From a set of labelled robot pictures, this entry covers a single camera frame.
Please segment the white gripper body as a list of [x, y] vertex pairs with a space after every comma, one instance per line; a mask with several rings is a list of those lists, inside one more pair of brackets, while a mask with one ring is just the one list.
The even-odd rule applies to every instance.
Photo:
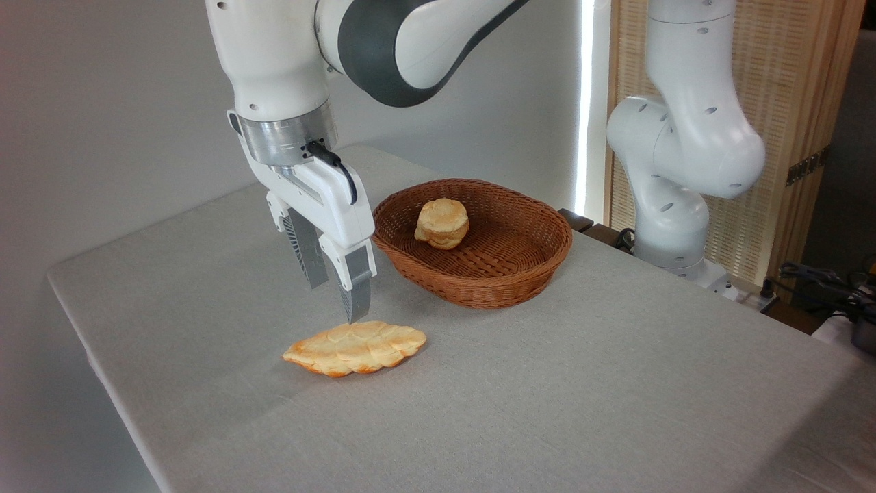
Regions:
[[352, 247], [375, 231], [362, 180], [320, 141], [304, 150], [307, 159], [287, 175], [257, 162], [238, 136], [257, 180], [342, 247]]

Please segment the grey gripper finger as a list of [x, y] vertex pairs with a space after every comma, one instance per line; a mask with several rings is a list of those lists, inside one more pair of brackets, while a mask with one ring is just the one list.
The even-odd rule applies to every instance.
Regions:
[[310, 221], [289, 206], [273, 192], [266, 194], [276, 230], [287, 234], [298, 264], [311, 288], [328, 281], [326, 268], [318, 241], [318, 231]]
[[328, 235], [319, 241], [335, 269], [348, 322], [357, 322], [370, 309], [370, 280], [376, 275], [372, 241], [366, 238], [352, 247], [340, 246]]

